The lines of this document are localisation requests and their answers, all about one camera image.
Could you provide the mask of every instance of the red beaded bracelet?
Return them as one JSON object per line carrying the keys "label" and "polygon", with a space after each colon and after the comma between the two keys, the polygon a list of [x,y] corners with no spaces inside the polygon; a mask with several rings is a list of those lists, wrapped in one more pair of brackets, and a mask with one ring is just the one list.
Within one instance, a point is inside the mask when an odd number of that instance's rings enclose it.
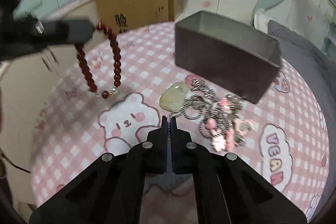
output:
{"label": "red beaded bracelet", "polygon": [[92,73],[90,72],[90,68],[87,65],[87,61],[85,59],[85,52],[83,51],[84,44],[75,45],[75,48],[77,50],[77,59],[79,61],[79,67],[82,70],[82,73],[85,77],[85,80],[87,81],[87,85],[89,86],[89,91],[94,92],[95,94],[98,94],[99,96],[102,96],[104,99],[107,99],[108,97],[112,97],[113,94],[117,93],[118,87],[120,86],[121,82],[121,55],[120,55],[120,48],[117,42],[117,35],[112,32],[112,29],[110,27],[106,27],[102,22],[99,22],[96,27],[93,27],[93,30],[103,31],[104,34],[107,34],[109,36],[110,40],[110,47],[113,52],[113,59],[114,59],[114,87],[110,92],[107,90],[104,90],[103,92],[98,91],[98,88],[95,84],[95,81],[92,78]]}

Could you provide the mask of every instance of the pink checkered tablecloth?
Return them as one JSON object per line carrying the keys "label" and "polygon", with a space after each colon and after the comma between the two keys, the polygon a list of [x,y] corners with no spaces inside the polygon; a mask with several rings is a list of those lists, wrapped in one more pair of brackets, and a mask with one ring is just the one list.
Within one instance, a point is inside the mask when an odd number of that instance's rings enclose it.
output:
{"label": "pink checkered tablecloth", "polygon": [[[190,72],[174,63],[174,24],[161,23],[118,36],[122,55],[122,85],[111,99],[87,91],[77,64],[66,71],[50,96],[34,134],[32,188],[41,206],[63,185],[101,154],[115,155],[146,140],[168,112],[159,107],[161,94]],[[87,53],[93,78],[100,90],[113,85],[113,56],[108,41]],[[218,96],[230,93],[209,83]],[[329,170],[328,134],[323,114],[313,93],[298,72],[283,60],[283,68],[257,105],[246,102],[240,117],[255,121],[246,146],[235,152],[306,214],[308,220],[324,190]],[[194,142],[214,152],[209,140],[198,133],[198,120],[177,119]],[[181,185],[181,198],[190,194]],[[151,189],[160,196],[158,189]],[[144,200],[155,200],[154,192]],[[173,204],[186,204],[178,195]],[[179,206],[173,206],[175,213]],[[192,213],[179,221],[193,222]]]}

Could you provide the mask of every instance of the black cord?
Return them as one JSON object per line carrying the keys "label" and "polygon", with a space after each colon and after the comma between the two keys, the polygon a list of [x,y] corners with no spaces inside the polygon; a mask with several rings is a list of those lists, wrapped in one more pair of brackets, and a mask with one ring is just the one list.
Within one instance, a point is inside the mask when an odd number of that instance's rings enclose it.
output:
{"label": "black cord", "polygon": [[17,168],[17,169],[19,169],[19,170],[21,170],[21,171],[23,171],[23,172],[26,172],[26,173],[30,174],[30,171],[28,171],[28,170],[26,170],[26,169],[24,169],[24,168],[22,168],[22,167],[20,167],[20,166],[15,165],[9,158],[7,158],[7,156],[3,153],[3,151],[0,152],[0,157],[2,157],[2,158],[4,158],[5,160],[7,160],[8,163],[9,163],[10,165],[12,165],[13,167],[15,167],[15,168]]}

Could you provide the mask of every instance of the gray box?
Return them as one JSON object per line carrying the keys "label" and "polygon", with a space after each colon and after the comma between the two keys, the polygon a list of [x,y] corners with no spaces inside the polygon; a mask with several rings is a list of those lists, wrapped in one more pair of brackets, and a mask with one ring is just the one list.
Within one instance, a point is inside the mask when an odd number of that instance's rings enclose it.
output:
{"label": "gray box", "polygon": [[175,25],[175,64],[256,104],[281,67],[278,41],[207,11]]}

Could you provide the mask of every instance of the gray blanket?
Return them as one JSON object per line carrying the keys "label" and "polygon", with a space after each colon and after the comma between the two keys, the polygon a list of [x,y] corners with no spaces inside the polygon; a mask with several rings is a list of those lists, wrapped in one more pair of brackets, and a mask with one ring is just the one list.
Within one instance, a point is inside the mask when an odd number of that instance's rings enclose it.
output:
{"label": "gray blanket", "polygon": [[282,57],[297,70],[314,93],[327,124],[329,175],[315,216],[336,187],[336,65],[307,39],[273,20],[268,24],[268,34],[279,41]]}

